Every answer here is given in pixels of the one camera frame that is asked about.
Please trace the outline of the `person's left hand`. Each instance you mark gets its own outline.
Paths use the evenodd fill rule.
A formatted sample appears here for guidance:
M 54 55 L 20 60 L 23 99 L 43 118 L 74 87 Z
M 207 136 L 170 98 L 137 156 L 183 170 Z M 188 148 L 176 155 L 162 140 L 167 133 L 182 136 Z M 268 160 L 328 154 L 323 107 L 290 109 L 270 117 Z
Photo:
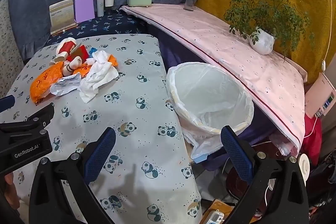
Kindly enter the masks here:
M 14 174 L 9 173 L 5 176 L 6 189 L 4 196 L 12 209 L 17 210 L 20 207 L 19 197 L 14 184 Z

